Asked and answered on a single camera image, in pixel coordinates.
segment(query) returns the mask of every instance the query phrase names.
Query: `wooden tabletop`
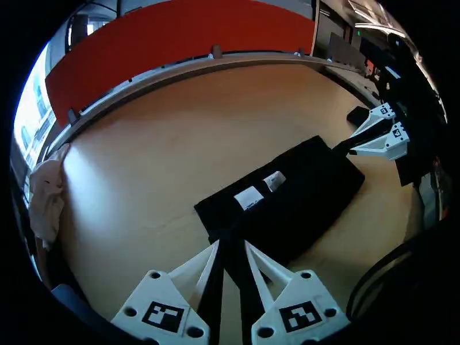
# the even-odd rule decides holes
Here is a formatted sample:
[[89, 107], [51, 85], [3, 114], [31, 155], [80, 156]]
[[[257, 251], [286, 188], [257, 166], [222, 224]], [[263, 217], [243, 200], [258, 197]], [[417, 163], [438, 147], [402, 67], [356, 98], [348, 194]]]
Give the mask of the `wooden tabletop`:
[[[308, 67], [268, 65], [183, 80], [96, 122], [64, 161], [59, 232], [91, 306], [110, 320], [148, 270], [170, 271], [207, 247], [197, 202], [314, 135], [331, 147], [348, 138], [357, 105]], [[342, 308], [361, 275], [402, 242], [412, 205], [394, 163], [350, 159], [366, 176], [359, 194], [290, 266], [317, 272]], [[241, 339], [238, 294], [225, 277], [222, 344]]]

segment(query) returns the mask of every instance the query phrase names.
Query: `white cloth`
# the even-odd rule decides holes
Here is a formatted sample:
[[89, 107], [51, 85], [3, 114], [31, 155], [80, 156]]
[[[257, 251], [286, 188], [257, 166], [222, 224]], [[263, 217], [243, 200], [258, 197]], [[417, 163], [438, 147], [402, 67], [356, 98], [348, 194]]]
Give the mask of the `white cloth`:
[[63, 145], [51, 157], [38, 164], [30, 174], [30, 227], [35, 236], [49, 249], [59, 231], [59, 216], [64, 208], [61, 167], [69, 144]]

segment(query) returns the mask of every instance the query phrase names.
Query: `white tag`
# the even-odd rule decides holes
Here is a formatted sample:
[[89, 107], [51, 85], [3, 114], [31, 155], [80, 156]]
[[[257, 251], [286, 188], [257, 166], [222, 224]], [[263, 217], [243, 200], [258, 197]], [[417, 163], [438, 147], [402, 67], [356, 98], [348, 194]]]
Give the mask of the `white tag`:
[[253, 186], [248, 189], [243, 190], [241, 193], [238, 193], [234, 198], [240, 203], [240, 206], [243, 210], [247, 210], [251, 206], [257, 204], [260, 200], [263, 199], [262, 194], [254, 188]]
[[267, 184], [267, 187], [270, 189], [270, 191], [273, 193], [278, 189], [280, 185], [283, 184], [284, 181], [286, 181], [286, 178], [283, 174], [281, 174], [281, 172], [275, 171], [273, 174], [265, 177], [263, 180]]

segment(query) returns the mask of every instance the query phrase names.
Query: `orange partition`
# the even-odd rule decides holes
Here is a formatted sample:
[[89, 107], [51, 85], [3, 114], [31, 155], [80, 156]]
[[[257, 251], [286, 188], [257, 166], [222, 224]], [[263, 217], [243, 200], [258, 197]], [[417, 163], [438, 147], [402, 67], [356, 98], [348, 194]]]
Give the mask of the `orange partition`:
[[112, 87], [159, 66], [228, 51], [310, 53], [315, 23], [253, 0], [170, 0], [128, 13], [97, 30], [51, 70], [46, 86], [63, 126]]

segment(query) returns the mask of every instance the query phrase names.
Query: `black cloth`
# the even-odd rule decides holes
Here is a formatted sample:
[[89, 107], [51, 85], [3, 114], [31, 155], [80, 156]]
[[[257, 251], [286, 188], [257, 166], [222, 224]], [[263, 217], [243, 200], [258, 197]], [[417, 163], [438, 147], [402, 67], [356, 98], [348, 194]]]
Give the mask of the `black cloth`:
[[[271, 193], [263, 179], [275, 171], [286, 181]], [[315, 136], [199, 202], [195, 210], [211, 243], [219, 238], [246, 239], [286, 265], [335, 222], [364, 179], [346, 157]], [[250, 186], [264, 199], [244, 211], [234, 196]], [[226, 269], [232, 275], [233, 269]]]
[[355, 107], [347, 115], [347, 121], [350, 122], [356, 129], [361, 126], [364, 121], [369, 117], [369, 109], [363, 108], [361, 106]]

